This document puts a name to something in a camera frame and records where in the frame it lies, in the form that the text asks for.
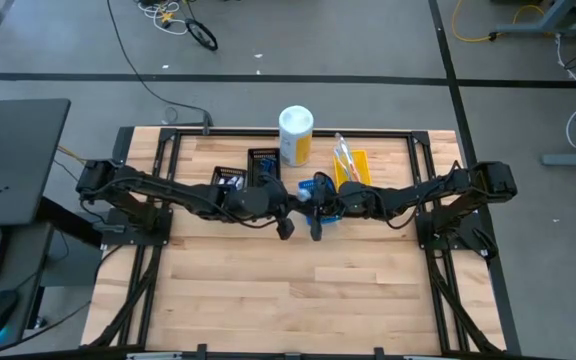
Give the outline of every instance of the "wooden table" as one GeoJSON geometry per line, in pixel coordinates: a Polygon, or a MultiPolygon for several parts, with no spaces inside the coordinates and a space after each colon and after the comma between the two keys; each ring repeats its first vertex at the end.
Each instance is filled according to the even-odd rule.
{"type": "MultiPolygon", "coordinates": [[[[128,165],[152,170],[159,131],[134,129],[128,165]]],[[[461,159],[455,133],[428,134],[436,171],[445,174],[461,159]]],[[[347,140],[353,149],[367,151],[373,185],[413,183],[405,141],[347,140]]],[[[334,173],[334,141],[314,138],[308,164],[282,165],[290,192],[315,171],[334,173]]],[[[184,136],[175,181],[209,183],[216,165],[245,169],[248,148],[277,144],[272,136],[184,136]]],[[[344,219],[324,225],[322,241],[313,242],[305,218],[291,218],[296,230],[290,240],[281,241],[274,227],[253,230],[207,222],[176,207],[147,349],[194,351],[207,343],[209,351],[220,352],[371,354],[374,347],[383,347],[386,354],[440,354],[428,271],[414,224],[395,231],[380,221],[344,219]]],[[[96,338],[123,303],[134,252],[124,247],[99,272],[82,343],[96,338]]],[[[453,258],[464,307],[489,340],[504,348],[485,262],[470,251],[453,251],[453,258]]],[[[453,317],[444,308],[456,349],[453,317]]],[[[135,313],[133,323],[139,318],[135,313]]]]}

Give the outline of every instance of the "gray floor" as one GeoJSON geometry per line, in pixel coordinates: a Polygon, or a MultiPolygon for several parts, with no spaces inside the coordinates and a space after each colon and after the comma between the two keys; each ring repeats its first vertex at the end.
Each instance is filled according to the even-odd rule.
{"type": "MultiPolygon", "coordinates": [[[[456,40],[450,35],[456,2],[439,0],[439,6],[459,78],[567,79],[556,63],[552,37],[456,40]]],[[[131,1],[112,3],[126,50],[143,73],[445,76],[425,1],[200,0],[195,13],[218,36],[217,53],[188,36],[155,30],[131,1]]],[[[511,22],[517,7],[464,0],[459,32],[487,34],[495,24],[511,22]]],[[[536,16],[526,12],[522,19],[536,16]]],[[[576,55],[576,39],[565,39],[563,53],[576,55]]],[[[105,2],[16,0],[0,28],[0,72],[127,74],[130,68],[105,2]]],[[[281,109],[299,103],[313,111],[320,127],[457,129],[447,87],[151,85],[162,96],[209,109],[224,126],[274,126],[281,109]]],[[[570,151],[564,125],[576,110],[576,89],[461,92],[478,158],[509,163],[519,186],[515,199],[491,211],[523,353],[576,359],[576,169],[539,165],[541,154],[570,151]]],[[[72,100],[61,144],[86,158],[108,157],[120,126],[171,120],[166,105],[134,82],[0,81],[0,99],[44,97],[72,100]]],[[[177,122],[197,120],[197,114],[179,110],[177,122]]],[[[61,160],[79,171],[78,163],[61,160]]],[[[51,173],[46,195],[77,209],[74,182],[60,168],[51,173]]],[[[94,261],[89,263],[94,268],[94,261]]],[[[79,285],[87,286],[52,288],[42,314],[58,319],[90,298],[91,283],[79,285]]],[[[85,317],[35,339],[36,347],[26,344],[10,353],[74,348],[85,317]]]]}

